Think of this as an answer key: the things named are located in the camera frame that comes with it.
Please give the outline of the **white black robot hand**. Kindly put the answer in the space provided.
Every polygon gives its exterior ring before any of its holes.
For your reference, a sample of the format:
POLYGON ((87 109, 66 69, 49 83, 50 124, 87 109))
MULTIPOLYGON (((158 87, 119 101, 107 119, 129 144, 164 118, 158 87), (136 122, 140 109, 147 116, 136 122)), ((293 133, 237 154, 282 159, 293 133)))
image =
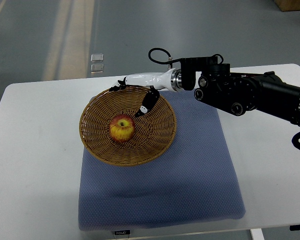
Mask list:
POLYGON ((149 113, 155 107, 160 98, 160 90, 166 89, 171 92, 180 92, 183 89, 181 70, 172 68, 163 73, 148 72, 127 75, 119 79, 109 90, 117 92, 131 86, 148 88, 139 110, 135 113, 135 117, 139 118, 149 113))

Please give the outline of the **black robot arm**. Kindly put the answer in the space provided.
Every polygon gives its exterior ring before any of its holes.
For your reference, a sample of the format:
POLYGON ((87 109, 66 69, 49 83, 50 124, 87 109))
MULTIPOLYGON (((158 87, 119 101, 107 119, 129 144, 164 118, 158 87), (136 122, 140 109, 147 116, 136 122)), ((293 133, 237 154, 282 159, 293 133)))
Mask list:
MULTIPOLYGON (((300 127, 300 87, 283 82, 274 71, 231 72, 220 54, 179 58, 177 62, 179 69, 153 74, 154 88, 194 91, 197 101, 234 116, 258 110, 300 127)), ((291 142, 300 150, 300 132, 291 142)))

